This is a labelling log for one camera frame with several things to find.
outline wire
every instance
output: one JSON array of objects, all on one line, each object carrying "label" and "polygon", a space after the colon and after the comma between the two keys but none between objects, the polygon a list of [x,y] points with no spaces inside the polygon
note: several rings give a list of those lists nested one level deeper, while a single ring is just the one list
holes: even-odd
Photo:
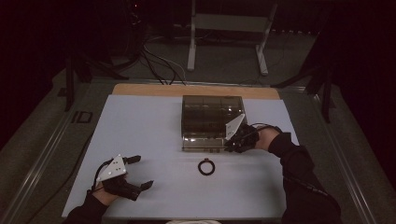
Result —
[{"label": "wire", "polygon": [[[240,34],[240,37],[231,37],[226,34]],[[209,37],[213,35],[215,40],[211,40]],[[204,45],[206,44],[212,44],[215,43],[216,45],[222,44],[222,45],[230,45],[239,41],[243,40],[249,40],[251,38],[251,33],[248,32],[229,32],[229,31],[211,31],[207,35],[204,35],[203,37],[197,37],[196,39],[201,40],[201,42],[197,42],[197,45]]]},{"label": "wire", "polygon": [[138,56],[135,56],[132,60],[130,60],[126,63],[120,63],[117,65],[114,65],[114,66],[110,67],[110,69],[113,71],[119,71],[119,72],[124,71],[125,69],[128,69],[128,68],[132,67],[133,65],[135,65],[137,63],[138,58],[139,58]]},{"label": "wire", "polygon": [[158,63],[158,62],[155,62],[155,61],[153,61],[153,62],[158,63],[158,64],[160,64],[160,65],[162,65],[162,66],[168,67],[169,69],[172,70],[174,76],[173,76],[173,78],[172,78],[172,81],[169,83],[169,85],[172,85],[172,83],[175,81],[176,77],[178,77],[178,78],[180,79],[180,81],[183,83],[183,85],[186,86],[186,83],[184,82],[184,80],[180,77],[180,75],[178,74],[178,72],[172,67],[172,65],[171,65],[170,63],[173,63],[173,64],[177,65],[178,67],[180,67],[180,68],[182,69],[182,71],[183,71],[183,77],[184,77],[184,79],[185,79],[186,82],[187,82],[186,73],[185,73],[183,67],[182,67],[180,64],[175,63],[175,62],[172,62],[172,61],[167,60],[167,59],[165,59],[165,58],[163,58],[163,57],[160,57],[160,56],[157,56],[157,55],[153,54],[152,52],[150,52],[150,51],[147,49],[146,46],[143,47],[143,51],[146,52],[146,53],[148,53],[149,55],[151,55],[151,56],[157,58],[157,59],[160,59],[160,60],[163,61],[165,64],[161,64],[161,63]]},{"label": "wire", "polygon": [[328,199],[330,201],[330,203],[332,203],[334,205],[334,207],[338,210],[338,212],[341,212],[341,208],[340,208],[340,205],[338,204],[338,202],[334,199],[334,197],[331,194],[326,192],[326,190],[319,189],[315,185],[305,182],[302,179],[299,179],[297,177],[293,177],[291,174],[288,174],[288,173],[283,174],[283,178],[291,183],[295,183],[295,184],[299,185],[300,187],[302,187],[310,192],[324,196],[326,199]]},{"label": "wire", "polygon": [[245,134],[244,136],[241,137],[241,139],[247,138],[248,136],[251,136],[252,134],[258,133],[259,131],[264,130],[264,129],[267,129],[267,128],[275,128],[275,127],[272,126],[272,125],[266,124],[266,126],[260,127],[260,128],[258,128],[258,129],[256,129],[254,132]]},{"label": "wire", "polygon": [[253,123],[253,124],[250,124],[250,126],[254,126],[254,125],[269,125],[269,124],[266,124],[266,123]]},{"label": "wire", "polygon": [[90,134],[88,139],[85,141],[84,146],[82,147],[81,151],[79,152],[78,158],[76,160],[76,163],[73,166],[72,171],[70,172],[69,176],[66,178],[66,180],[62,183],[62,185],[56,189],[56,191],[41,205],[29,219],[27,219],[26,224],[30,223],[37,215],[38,213],[41,212],[41,210],[48,205],[48,203],[61,191],[61,189],[66,185],[66,183],[69,181],[69,179],[72,177],[73,173],[76,171],[79,161],[82,158],[82,155],[84,154],[85,148],[87,147],[88,143],[90,142],[91,138],[93,136],[93,133]]},{"label": "wire", "polygon": [[157,40],[157,39],[162,39],[162,38],[165,38],[165,36],[163,36],[163,35],[154,36],[154,37],[152,37],[151,39],[146,40],[146,42],[151,42],[151,41],[154,41],[154,40]]},{"label": "wire", "polygon": [[183,72],[184,80],[187,82],[187,79],[186,79],[186,72],[184,71],[184,68],[183,68],[180,64],[175,63],[175,62],[172,62],[172,61],[170,61],[170,60],[167,60],[167,59],[165,59],[165,58],[163,58],[163,57],[160,57],[160,56],[157,56],[157,55],[151,53],[151,52],[147,49],[146,46],[144,46],[143,48],[144,48],[145,52],[147,52],[147,53],[149,53],[150,55],[152,55],[152,56],[154,56],[154,57],[156,57],[156,58],[158,58],[158,59],[160,59],[160,60],[166,62],[166,64],[169,66],[170,69],[172,69],[172,71],[173,71],[174,74],[180,79],[180,81],[181,81],[184,85],[186,85],[186,83],[185,83],[185,82],[183,81],[183,79],[180,77],[180,75],[178,74],[178,72],[177,72],[169,63],[175,64],[176,66],[178,66],[179,68],[181,68],[181,70],[182,70],[182,72]]},{"label": "wire", "polygon": [[91,187],[90,193],[93,193],[93,192],[96,191],[96,190],[95,190],[95,188],[96,188],[96,179],[98,178],[99,173],[100,173],[100,171],[102,170],[102,168],[105,167],[105,166],[107,166],[107,165],[109,165],[112,161],[113,161],[113,159],[111,159],[111,160],[109,160],[109,161],[105,161],[104,163],[102,163],[102,165],[99,166],[99,168],[98,168],[97,171],[96,171],[95,178],[93,179],[93,185],[92,185],[92,187]]},{"label": "wire", "polygon": [[144,51],[141,52],[141,56],[143,57],[143,59],[146,60],[147,65],[145,65],[145,64],[142,63],[141,61],[140,61],[140,62],[141,62],[143,65],[145,65],[145,66],[151,71],[152,75],[154,75],[154,76],[161,82],[161,84],[163,84],[163,85],[168,85],[167,81],[166,81],[163,77],[161,77],[160,75],[157,74],[157,72],[155,71],[154,67],[153,67],[152,64],[151,64],[150,59],[148,59],[148,57],[147,57],[147,55],[145,54]]},{"label": "wire", "polygon": [[263,85],[264,85],[264,84],[259,80],[259,77],[257,77],[256,79],[246,79],[246,80],[243,80],[243,81],[239,82],[237,85],[242,86],[242,84],[244,84],[245,82],[249,82],[249,81],[252,81],[252,84],[250,85],[250,87],[253,87],[253,85],[254,85],[255,83],[259,83],[260,86],[263,86]]},{"label": "wire", "polygon": [[96,191],[98,191],[98,190],[101,190],[101,189],[103,189],[103,187],[101,187],[101,188],[99,188],[99,189],[95,189],[92,193],[94,193],[94,192],[96,192]]}]

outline table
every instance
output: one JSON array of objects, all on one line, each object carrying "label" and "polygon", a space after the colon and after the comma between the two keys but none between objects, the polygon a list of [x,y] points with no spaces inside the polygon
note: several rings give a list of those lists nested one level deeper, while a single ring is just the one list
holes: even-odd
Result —
[{"label": "table", "polygon": [[244,31],[262,33],[262,42],[256,46],[256,54],[261,73],[268,75],[268,68],[262,51],[271,31],[277,3],[273,4],[267,17],[247,17],[196,13],[195,1],[192,0],[191,4],[191,42],[187,69],[193,71],[195,68],[195,29]]},{"label": "table", "polygon": [[[266,219],[281,217],[286,205],[279,159],[262,150],[238,153],[181,151],[183,94],[241,95],[248,123],[273,120],[295,132],[275,89],[119,84],[109,95],[63,217],[82,204],[94,172],[111,157],[142,156],[127,165],[127,181],[151,179],[151,189],[136,202],[120,199],[105,216],[121,219]],[[216,164],[211,176],[197,165],[204,158]]]}]

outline white table surface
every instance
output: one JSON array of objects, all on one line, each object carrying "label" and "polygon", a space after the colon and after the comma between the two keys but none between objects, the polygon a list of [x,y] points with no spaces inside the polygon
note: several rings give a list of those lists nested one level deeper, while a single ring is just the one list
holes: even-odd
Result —
[{"label": "white table surface", "polygon": [[[105,217],[120,219],[265,219],[285,208],[279,158],[263,150],[246,153],[195,153],[181,150],[182,97],[109,95],[62,214],[83,203],[97,168],[121,154],[142,156],[127,164],[127,181],[154,180],[137,201],[116,200]],[[244,99],[247,123],[265,122],[292,133],[282,100]],[[204,176],[197,165],[216,164]]]}]

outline black sleeve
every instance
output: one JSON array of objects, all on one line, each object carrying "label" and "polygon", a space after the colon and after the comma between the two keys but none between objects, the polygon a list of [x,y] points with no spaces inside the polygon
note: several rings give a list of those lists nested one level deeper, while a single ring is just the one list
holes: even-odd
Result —
[{"label": "black sleeve", "polygon": [[282,223],[342,223],[340,207],[313,173],[315,165],[305,147],[295,146],[290,133],[281,133],[268,151],[283,167],[287,208]]},{"label": "black sleeve", "polygon": [[73,209],[63,224],[100,224],[107,208],[89,193],[84,204]]}]

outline metal frame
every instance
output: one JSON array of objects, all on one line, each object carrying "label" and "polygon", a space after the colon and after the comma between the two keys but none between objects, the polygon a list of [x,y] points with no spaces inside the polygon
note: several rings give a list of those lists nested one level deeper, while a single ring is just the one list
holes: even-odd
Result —
[{"label": "metal frame", "polygon": [[256,54],[261,73],[263,75],[268,75],[268,68],[265,62],[263,50],[271,31],[271,26],[276,14],[277,3],[273,4],[268,17],[245,17],[196,13],[195,1],[196,0],[192,0],[191,6],[191,42],[187,70],[193,71],[195,69],[195,29],[231,30],[257,33],[263,32],[262,42],[256,46]]}]

